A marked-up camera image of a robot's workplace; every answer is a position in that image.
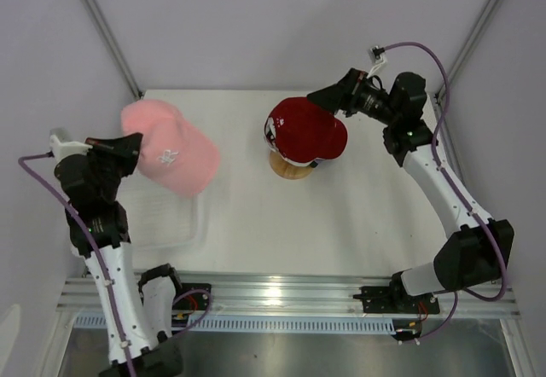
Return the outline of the red LA baseball cap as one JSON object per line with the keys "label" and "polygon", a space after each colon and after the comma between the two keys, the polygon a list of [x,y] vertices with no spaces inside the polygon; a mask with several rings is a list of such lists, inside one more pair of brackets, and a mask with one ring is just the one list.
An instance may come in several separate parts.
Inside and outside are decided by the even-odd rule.
{"label": "red LA baseball cap", "polygon": [[335,160],[346,149],[343,122],[305,97],[280,101],[264,122],[264,139],[271,150],[299,162]]}

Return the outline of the pink baseball cap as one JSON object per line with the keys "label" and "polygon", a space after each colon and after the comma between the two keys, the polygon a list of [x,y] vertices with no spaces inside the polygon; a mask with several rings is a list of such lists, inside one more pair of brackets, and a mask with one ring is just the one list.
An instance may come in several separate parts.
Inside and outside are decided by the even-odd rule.
{"label": "pink baseball cap", "polygon": [[196,196],[217,173],[220,153],[215,144],[170,103],[135,101],[123,108],[120,120],[125,135],[142,134],[140,173],[174,194]]}

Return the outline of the white baseball cap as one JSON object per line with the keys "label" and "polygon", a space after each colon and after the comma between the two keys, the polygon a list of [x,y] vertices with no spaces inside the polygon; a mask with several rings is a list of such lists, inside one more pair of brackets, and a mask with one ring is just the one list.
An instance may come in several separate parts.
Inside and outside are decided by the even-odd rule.
{"label": "white baseball cap", "polygon": [[319,161],[306,161],[299,162],[284,157],[281,153],[271,150],[270,151],[270,164],[271,165],[290,165],[295,168],[316,168],[319,165]]}

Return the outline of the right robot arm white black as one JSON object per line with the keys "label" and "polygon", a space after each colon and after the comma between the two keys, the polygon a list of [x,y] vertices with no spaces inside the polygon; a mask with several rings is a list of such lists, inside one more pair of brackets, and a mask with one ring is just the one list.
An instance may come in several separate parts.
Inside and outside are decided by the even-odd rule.
{"label": "right robot arm white black", "polygon": [[402,72],[390,90],[375,85],[376,79],[351,69],[307,98],[331,114],[363,113],[381,122],[386,151],[419,185],[443,226],[446,242],[430,263],[392,276],[390,305],[407,312],[421,296],[471,293],[488,281],[505,282],[514,228],[480,206],[441,158],[438,138],[422,118],[428,99],[425,79]]}

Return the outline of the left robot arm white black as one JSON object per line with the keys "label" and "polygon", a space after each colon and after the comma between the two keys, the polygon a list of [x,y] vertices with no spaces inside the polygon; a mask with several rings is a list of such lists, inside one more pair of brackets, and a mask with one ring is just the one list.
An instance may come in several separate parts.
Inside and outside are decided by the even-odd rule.
{"label": "left robot arm white black", "polygon": [[119,185],[137,167],[142,134],[116,139],[72,140],[53,129],[55,158],[69,238],[96,285],[108,333],[109,368],[104,376],[178,376],[183,359],[167,328],[153,327],[132,267],[132,244]]}

